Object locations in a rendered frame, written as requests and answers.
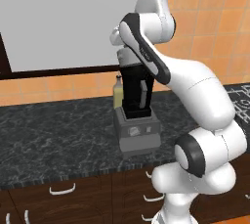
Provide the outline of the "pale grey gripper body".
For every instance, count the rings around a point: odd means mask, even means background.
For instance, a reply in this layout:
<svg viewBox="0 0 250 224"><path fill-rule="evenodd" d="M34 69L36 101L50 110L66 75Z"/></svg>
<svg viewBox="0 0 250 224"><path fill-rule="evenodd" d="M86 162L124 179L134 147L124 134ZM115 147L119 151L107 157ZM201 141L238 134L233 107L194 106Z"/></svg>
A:
<svg viewBox="0 0 250 224"><path fill-rule="evenodd" d="M116 54L121 67L130 67L141 63L136 54L128 47L119 49Z"/></svg>

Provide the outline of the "black blender jar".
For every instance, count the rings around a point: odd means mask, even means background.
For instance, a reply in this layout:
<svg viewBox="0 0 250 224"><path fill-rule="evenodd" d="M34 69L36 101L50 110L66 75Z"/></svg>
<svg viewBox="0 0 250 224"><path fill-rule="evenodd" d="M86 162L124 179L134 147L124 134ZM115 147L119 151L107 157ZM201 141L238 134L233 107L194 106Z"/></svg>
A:
<svg viewBox="0 0 250 224"><path fill-rule="evenodd" d="M143 65L122 67L122 108L128 119L151 116L151 94L154 78Z"/></svg>

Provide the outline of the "grey blender base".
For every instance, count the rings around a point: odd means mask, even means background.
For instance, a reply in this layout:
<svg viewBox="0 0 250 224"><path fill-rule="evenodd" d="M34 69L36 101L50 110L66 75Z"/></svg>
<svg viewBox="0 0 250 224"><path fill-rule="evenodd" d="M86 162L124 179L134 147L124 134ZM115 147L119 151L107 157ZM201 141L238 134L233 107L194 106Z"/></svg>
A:
<svg viewBox="0 0 250 224"><path fill-rule="evenodd" d="M120 151L125 158L155 152L161 146L161 124L155 113L126 118L122 107L113 110L113 124Z"/></svg>

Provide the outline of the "yellow oil bottle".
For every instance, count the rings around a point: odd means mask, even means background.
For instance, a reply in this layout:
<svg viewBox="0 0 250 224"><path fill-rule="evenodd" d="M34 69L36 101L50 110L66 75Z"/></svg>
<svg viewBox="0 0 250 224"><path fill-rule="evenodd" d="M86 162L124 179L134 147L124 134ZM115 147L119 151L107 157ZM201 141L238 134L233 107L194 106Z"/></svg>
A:
<svg viewBox="0 0 250 224"><path fill-rule="evenodd" d="M122 106L123 100L123 85L121 82L121 75L116 76L116 83L113 86L113 107L119 108Z"/></svg>

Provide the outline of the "dark framed window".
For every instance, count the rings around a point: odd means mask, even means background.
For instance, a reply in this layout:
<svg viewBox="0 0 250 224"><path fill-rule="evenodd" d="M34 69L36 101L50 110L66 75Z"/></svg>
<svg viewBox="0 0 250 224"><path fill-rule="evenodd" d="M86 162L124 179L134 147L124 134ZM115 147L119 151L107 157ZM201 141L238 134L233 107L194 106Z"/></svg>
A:
<svg viewBox="0 0 250 224"><path fill-rule="evenodd" d="M112 30L137 0L0 0L0 78L118 69Z"/></svg>

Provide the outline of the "narrow dark wood drawer front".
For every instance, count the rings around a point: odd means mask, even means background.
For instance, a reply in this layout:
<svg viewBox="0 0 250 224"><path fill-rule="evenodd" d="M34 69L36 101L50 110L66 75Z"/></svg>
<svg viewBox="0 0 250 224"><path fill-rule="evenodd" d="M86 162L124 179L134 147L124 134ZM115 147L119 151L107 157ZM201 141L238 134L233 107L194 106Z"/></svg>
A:
<svg viewBox="0 0 250 224"><path fill-rule="evenodd" d="M143 184L149 184L150 179L146 174L151 174L153 166L147 166L140 169L132 169L112 174L112 185L116 187L138 187Z"/></svg>
<svg viewBox="0 0 250 224"><path fill-rule="evenodd" d="M113 205L117 208L140 208L147 205L147 198L158 198L161 194L153 189L125 189L115 188L112 192Z"/></svg>
<svg viewBox="0 0 250 224"><path fill-rule="evenodd" d="M143 220L152 218L158 208L116 208L113 211L113 224L150 224Z"/></svg>

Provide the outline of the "black hob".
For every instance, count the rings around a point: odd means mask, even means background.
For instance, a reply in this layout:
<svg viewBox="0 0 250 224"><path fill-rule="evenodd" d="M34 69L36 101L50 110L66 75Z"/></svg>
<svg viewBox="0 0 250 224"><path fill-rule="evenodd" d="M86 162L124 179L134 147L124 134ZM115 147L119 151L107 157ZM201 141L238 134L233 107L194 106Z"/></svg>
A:
<svg viewBox="0 0 250 224"><path fill-rule="evenodd" d="M250 83L227 85L226 90L234 104L236 114L250 126Z"/></svg>

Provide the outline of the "wide dark wood drawer front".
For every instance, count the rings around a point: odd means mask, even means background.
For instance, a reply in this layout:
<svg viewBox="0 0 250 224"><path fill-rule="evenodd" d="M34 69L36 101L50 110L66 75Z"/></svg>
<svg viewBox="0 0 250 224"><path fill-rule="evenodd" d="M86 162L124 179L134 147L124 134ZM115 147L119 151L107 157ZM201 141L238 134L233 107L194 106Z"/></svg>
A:
<svg viewBox="0 0 250 224"><path fill-rule="evenodd" d="M53 191L75 191L52 196ZM10 190L18 213L28 210L30 224L112 224L111 178L94 176Z"/></svg>

